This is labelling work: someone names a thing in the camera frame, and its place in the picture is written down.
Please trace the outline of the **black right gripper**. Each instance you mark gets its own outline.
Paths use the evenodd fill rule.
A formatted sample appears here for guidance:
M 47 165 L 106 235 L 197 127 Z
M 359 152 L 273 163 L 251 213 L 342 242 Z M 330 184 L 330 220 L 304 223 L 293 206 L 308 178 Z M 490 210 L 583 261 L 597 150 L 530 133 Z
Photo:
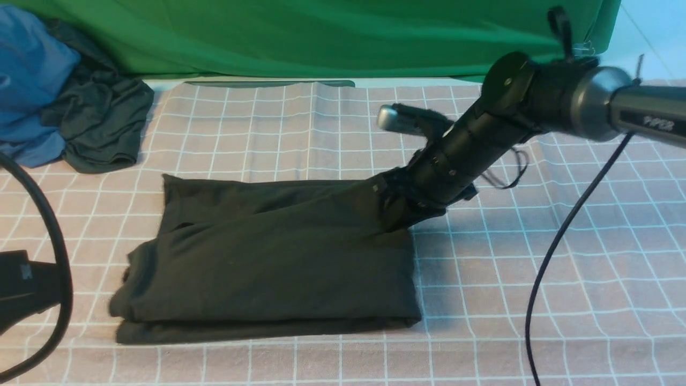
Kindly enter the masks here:
M 478 194 L 472 184 L 448 191 L 448 197 L 439 198 L 446 187 L 430 183 L 422 185 L 410 176 L 407 167 L 393 168 L 372 178 L 372 190 L 377 196 L 379 221 L 387 231 L 407 229 L 429 218 L 442 217 L 458 201 L 470 201 Z

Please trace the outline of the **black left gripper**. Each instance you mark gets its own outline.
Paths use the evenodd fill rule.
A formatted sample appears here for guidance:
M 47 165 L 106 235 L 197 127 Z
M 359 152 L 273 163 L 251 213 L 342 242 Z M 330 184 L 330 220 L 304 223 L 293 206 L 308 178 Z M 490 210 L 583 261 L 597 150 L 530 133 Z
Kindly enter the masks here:
M 61 301 L 61 274 L 55 263 L 30 261 L 25 250 L 1 253 L 1 334 Z

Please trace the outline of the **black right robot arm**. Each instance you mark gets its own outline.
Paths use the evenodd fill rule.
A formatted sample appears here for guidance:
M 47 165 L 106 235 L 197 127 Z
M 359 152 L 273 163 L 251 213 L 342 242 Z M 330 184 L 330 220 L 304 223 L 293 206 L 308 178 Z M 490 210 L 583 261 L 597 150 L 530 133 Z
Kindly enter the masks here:
M 684 147 L 683 86 L 641 85 L 623 69 L 600 66 L 595 56 L 575 56 L 565 10 L 550 8 L 547 19 L 564 57 L 536 63 L 519 51 L 502 56 L 457 120 L 403 103 L 380 107 L 380 129 L 427 140 L 407 166 L 382 173 L 375 184 L 385 229 L 441 217 L 455 202 L 470 200 L 475 179 L 536 135 L 607 142 L 627 133 Z

